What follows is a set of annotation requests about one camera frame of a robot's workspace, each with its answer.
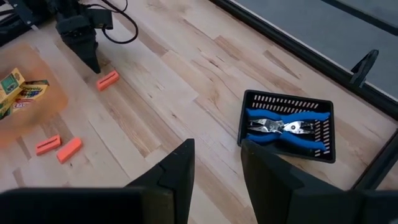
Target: plastic tray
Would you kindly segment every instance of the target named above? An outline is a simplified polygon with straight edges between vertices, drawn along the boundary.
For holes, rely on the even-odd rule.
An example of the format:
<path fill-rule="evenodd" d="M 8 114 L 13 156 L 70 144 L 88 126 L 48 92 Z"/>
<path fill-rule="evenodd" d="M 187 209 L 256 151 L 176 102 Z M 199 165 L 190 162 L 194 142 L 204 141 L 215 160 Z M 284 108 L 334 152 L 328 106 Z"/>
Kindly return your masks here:
<path fill-rule="evenodd" d="M 283 141 L 274 141 L 267 144 L 264 149 L 274 151 L 277 154 L 299 157 L 327 163 L 336 161 L 335 150 L 335 121 L 333 114 L 333 103 L 327 100 L 316 100 L 311 98 L 290 96 L 276 93 L 268 93 L 256 90 L 246 90 L 244 93 L 241 120 L 239 122 L 238 145 L 247 133 L 255 134 L 255 131 L 247 129 L 248 116 L 246 108 L 266 109 L 279 114 L 292 114 L 304 111 L 314 111 L 318 113 L 330 112 L 330 117 L 324 122 L 315 121 L 315 134 L 300 135 L 301 138 L 311 141 L 323 141 L 326 151 L 308 150 Z"/>

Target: pliers jaw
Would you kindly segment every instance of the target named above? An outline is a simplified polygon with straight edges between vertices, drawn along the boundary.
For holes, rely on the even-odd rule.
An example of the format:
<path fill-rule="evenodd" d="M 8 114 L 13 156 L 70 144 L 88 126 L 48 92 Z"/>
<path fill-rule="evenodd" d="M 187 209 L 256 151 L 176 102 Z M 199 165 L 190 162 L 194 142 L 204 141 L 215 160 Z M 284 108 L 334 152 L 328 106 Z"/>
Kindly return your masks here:
<path fill-rule="evenodd" d="M 249 121 L 248 129 L 262 133 L 282 134 L 284 123 L 283 121 L 273 121 L 270 119 L 255 119 Z"/>
<path fill-rule="evenodd" d="M 284 125 L 283 130 L 293 134 L 313 134 L 314 127 L 313 123 L 305 121 L 294 121 Z"/>

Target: pliers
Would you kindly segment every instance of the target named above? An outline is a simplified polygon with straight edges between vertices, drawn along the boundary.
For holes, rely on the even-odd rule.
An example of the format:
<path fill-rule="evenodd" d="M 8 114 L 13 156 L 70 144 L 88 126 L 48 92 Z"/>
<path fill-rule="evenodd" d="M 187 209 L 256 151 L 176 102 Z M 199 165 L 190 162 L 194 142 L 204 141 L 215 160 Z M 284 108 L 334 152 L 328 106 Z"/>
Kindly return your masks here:
<path fill-rule="evenodd" d="M 313 134 L 313 123 L 308 121 L 326 121 L 330 113 L 302 112 L 280 115 L 269 110 L 252 109 L 246 109 L 246 113 L 249 117 L 248 129 L 265 133 L 248 133 L 246 139 L 257 143 L 281 139 L 306 149 L 326 150 L 323 142 L 309 141 L 294 134 Z"/>

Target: black cable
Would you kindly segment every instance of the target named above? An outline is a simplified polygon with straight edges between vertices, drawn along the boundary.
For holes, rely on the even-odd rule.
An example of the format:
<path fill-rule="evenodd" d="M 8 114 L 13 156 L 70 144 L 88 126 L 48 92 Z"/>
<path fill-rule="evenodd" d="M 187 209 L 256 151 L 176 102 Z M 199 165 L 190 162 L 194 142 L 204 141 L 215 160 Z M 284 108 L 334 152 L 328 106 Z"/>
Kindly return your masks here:
<path fill-rule="evenodd" d="M 137 26 L 136 22 L 135 22 L 133 19 L 131 19 L 130 16 L 128 16 L 126 13 L 124 13 L 124 11 L 118 9 L 116 6 L 114 6 L 113 4 L 111 4 L 108 0 L 101 0 L 101 1 L 103 1 L 105 4 L 107 4 L 107 5 L 108 5 L 109 7 L 111 7 L 112 9 L 114 9 L 117 13 L 122 14 L 126 19 L 128 19 L 128 20 L 133 24 L 134 28 L 136 29 L 136 34 L 135 34 L 131 39 L 126 40 L 126 41 L 117 41 L 117 40 L 112 39 L 112 38 L 106 33 L 106 27 L 103 27 L 103 28 L 102 28 L 102 33 L 104 33 L 105 37 L 106 37 L 108 40 L 114 42 L 115 44 L 129 44 L 129 43 L 135 41 L 135 40 L 137 39 L 137 37 L 138 37 L 138 26 Z"/>
<path fill-rule="evenodd" d="M 107 7 L 105 7 L 105 6 L 103 6 L 103 5 L 100 5 L 100 4 L 88 4 L 88 5 L 86 5 L 86 6 L 87 6 L 87 7 L 98 6 L 98 7 L 101 7 L 101 8 L 103 8 L 103 9 L 107 9 L 107 10 L 109 10 L 109 11 L 111 11 L 111 12 L 114 12 L 114 13 L 120 13 L 120 12 L 118 12 L 118 11 L 114 11 L 114 10 L 112 10 L 112 9 L 108 9 Z M 124 9 L 122 10 L 122 12 L 126 12 L 127 7 L 129 7 L 129 2 L 128 2 L 128 0 L 126 0 L 126 6 L 125 6 Z"/>
<path fill-rule="evenodd" d="M 20 26 L 23 24 L 21 20 L 15 21 L 12 24 L 9 24 L 8 26 L 2 26 L 0 27 L 0 34 L 7 34 L 10 30 L 15 29 L 17 26 Z"/>
<path fill-rule="evenodd" d="M 13 9 L 8 9 L 0 12 L 0 16 L 8 15 L 14 13 Z"/>

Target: black metal frame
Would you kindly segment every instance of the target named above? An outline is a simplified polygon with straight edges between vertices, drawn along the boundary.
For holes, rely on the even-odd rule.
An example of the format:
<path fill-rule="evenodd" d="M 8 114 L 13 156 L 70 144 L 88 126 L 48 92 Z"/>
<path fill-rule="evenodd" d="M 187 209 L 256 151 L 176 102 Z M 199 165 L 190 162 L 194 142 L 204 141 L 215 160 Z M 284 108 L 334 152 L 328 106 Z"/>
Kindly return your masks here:
<path fill-rule="evenodd" d="M 252 27 L 260 34 L 270 38 L 270 40 L 293 53 L 305 63 L 331 78 L 342 87 L 358 95 L 385 114 L 389 115 L 391 118 L 394 118 L 396 121 L 398 120 L 398 102 L 392 98 L 386 96 L 384 93 L 368 85 L 367 83 L 357 82 L 356 80 L 354 83 L 351 83 L 353 79 L 356 78 L 353 76 L 353 74 L 322 57 L 278 28 L 268 24 L 250 12 L 247 12 L 237 4 L 229 0 L 210 1 L 226 12 L 230 13 L 235 18 Z M 397 160 L 398 141 L 388 141 L 387 144 L 380 150 L 379 156 L 374 159 L 374 161 L 359 178 L 358 183 L 360 184 L 358 184 L 358 186 L 366 186 L 368 189 L 375 189 Z"/>
<path fill-rule="evenodd" d="M 398 36 L 398 27 L 395 26 L 394 24 L 391 24 L 387 21 L 384 21 L 382 19 L 379 19 L 375 16 L 372 16 L 369 13 L 363 12 L 360 9 L 357 9 L 353 6 L 350 6 L 348 4 L 345 4 L 339 0 L 321 0 L 331 6 L 334 6 L 342 11 L 347 12 L 348 14 L 351 14 L 352 16 L 357 17 L 358 19 L 362 19 L 363 21 L 372 24 L 376 26 L 379 29 L 382 29 L 392 35 Z"/>
<path fill-rule="evenodd" d="M 10 27 L 6 34 L 0 34 L 0 47 L 31 30 L 30 26 L 38 26 L 51 17 L 51 13 L 46 10 L 45 1 L 35 2 L 34 11 L 22 0 L 10 0 L 9 3 L 15 5 L 15 9 L 0 20 L 0 27 Z"/>

